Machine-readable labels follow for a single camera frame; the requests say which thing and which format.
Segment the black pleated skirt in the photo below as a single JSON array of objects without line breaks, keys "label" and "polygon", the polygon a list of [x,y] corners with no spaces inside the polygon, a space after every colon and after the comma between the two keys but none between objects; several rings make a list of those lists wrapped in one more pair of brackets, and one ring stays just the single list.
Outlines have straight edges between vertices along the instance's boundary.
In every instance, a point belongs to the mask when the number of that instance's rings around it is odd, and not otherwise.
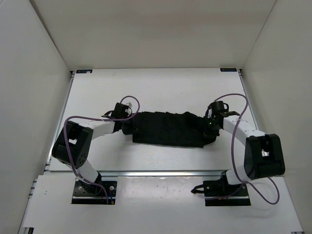
[{"label": "black pleated skirt", "polygon": [[206,120],[190,112],[140,112],[121,129],[124,135],[133,136],[134,143],[203,148],[216,141]]}]

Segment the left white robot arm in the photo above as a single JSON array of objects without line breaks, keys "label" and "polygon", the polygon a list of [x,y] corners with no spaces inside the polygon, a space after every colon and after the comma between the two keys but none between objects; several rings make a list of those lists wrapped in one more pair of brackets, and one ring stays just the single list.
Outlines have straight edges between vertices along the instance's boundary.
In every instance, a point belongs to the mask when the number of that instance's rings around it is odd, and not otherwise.
[{"label": "left white robot arm", "polygon": [[52,148],[52,157],[72,169],[76,177],[82,181],[86,190],[97,194],[102,188],[101,175],[88,161],[91,141],[104,135],[133,126],[131,103],[116,103],[114,110],[102,116],[102,119],[80,117],[84,123],[72,121],[69,117],[65,122]]}]

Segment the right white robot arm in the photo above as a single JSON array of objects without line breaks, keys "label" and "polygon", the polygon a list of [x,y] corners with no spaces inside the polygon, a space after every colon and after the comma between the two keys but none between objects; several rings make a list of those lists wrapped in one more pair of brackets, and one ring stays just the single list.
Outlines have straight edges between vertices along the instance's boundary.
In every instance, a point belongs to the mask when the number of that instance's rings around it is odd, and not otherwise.
[{"label": "right white robot arm", "polygon": [[205,113],[206,133],[219,136],[224,130],[232,135],[232,169],[218,184],[219,191],[230,195],[237,184],[260,178],[282,176],[285,163],[280,137],[257,130],[244,121],[239,113],[230,111],[223,101],[212,102]]}]

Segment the right blue corner label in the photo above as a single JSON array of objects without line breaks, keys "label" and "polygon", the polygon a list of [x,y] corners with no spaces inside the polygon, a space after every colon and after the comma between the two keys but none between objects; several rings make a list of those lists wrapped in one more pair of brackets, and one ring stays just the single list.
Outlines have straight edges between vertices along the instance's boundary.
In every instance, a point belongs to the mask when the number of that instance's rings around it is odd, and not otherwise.
[{"label": "right blue corner label", "polygon": [[236,68],[220,68],[221,72],[237,72]]}]

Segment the blue corner label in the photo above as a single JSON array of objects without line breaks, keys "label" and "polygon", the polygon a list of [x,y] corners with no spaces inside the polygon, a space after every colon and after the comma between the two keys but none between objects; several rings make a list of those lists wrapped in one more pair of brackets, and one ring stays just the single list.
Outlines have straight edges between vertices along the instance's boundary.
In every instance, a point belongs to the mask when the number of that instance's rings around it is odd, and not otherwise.
[{"label": "blue corner label", "polygon": [[237,72],[236,68],[220,68],[221,72]]},{"label": "blue corner label", "polygon": [[92,69],[77,69],[76,74],[91,74],[93,72]]}]

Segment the left blue corner label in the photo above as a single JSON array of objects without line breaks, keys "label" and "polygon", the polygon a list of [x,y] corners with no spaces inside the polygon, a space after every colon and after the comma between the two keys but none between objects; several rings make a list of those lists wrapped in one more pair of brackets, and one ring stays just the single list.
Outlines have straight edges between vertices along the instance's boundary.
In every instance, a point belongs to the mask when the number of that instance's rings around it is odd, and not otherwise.
[{"label": "left blue corner label", "polygon": [[91,74],[93,72],[92,69],[77,69],[76,74]]}]

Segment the aluminium front rail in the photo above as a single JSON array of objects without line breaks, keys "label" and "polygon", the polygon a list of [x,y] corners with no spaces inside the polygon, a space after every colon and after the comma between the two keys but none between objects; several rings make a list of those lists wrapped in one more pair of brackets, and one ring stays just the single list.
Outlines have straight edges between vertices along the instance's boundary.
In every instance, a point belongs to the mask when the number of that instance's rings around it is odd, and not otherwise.
[{"label": "aluminium front rail", "polygon": [[170,176],[221,176],[223,171],[102,171],[102,176],[106,177],[170,177]]}]

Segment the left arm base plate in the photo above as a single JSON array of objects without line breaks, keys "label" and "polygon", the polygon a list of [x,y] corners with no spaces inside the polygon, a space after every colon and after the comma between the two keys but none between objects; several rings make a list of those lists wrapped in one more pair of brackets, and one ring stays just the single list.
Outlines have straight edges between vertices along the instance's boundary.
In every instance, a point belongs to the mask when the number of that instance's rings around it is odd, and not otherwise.
[{"label": "left arm base plate", "polygon": [[117,180],[105,180],[102,178],[101,183],[107,194],[99,186],[86,184],[76,179],[71,203],[82,205],[115,205]]}]

